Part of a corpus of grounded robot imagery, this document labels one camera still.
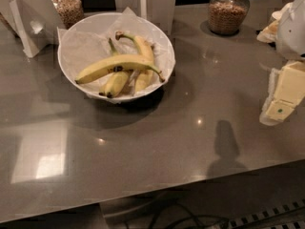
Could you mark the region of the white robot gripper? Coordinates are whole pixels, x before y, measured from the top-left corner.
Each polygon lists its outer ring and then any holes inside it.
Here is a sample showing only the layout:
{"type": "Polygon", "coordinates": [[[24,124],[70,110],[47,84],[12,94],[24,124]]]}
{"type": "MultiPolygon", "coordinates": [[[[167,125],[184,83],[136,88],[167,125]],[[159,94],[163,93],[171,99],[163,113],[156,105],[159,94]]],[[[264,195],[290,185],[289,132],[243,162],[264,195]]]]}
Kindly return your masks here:
{"type": "MultiPolygon", "coordinates": [[[[288,60],[304,60],[305,0],[294,0],[274,11],[256,39],[275,42],[277,52],[288,60]]],[[[268,94],[259,121],[274,126],[285,121],[305,97],[305,63],[289,61],[280,70],[272,68],[268,94]]]]}

